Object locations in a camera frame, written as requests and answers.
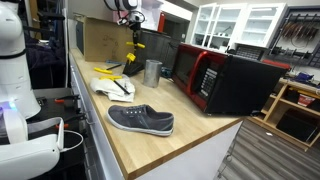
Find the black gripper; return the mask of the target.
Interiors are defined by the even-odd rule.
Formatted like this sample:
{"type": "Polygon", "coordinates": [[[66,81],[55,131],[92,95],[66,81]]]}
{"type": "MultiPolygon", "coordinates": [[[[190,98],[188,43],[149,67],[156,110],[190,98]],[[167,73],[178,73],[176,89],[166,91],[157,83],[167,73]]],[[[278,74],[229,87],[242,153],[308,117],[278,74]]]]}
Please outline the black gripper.
{"type": "Polygon", "coordinates": [[[128,13],[129,28],[133,31],[141,29],[141,24],[145,21],[145,16],[140,11],[130,11],[128,13]]]}

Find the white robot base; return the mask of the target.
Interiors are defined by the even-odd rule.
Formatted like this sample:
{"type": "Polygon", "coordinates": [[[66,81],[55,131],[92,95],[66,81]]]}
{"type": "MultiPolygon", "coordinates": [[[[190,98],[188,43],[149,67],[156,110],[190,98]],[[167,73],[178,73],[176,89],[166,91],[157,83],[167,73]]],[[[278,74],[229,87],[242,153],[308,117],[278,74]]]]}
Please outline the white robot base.
{"type": "Polygon", "coordinates": [[[64,146],[61,117],[29,124],[41,107],[31,87],[25,38],[18,16],[20,0],[0,1],[1,180],[74,180],[57,167],[64,146]]]}

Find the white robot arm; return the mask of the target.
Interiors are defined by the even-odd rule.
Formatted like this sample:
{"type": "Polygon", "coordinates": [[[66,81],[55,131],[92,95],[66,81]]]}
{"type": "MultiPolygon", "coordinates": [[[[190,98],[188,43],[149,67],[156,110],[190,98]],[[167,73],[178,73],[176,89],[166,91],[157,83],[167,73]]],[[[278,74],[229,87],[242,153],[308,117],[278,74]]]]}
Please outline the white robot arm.
{"type": "Polygon", "coordinates": [[[118,25],[127,25],[132,31],[141,29],[145,16],[141,10],[141,0],[103,0],[107,8],[115,11],[118,25]]]}

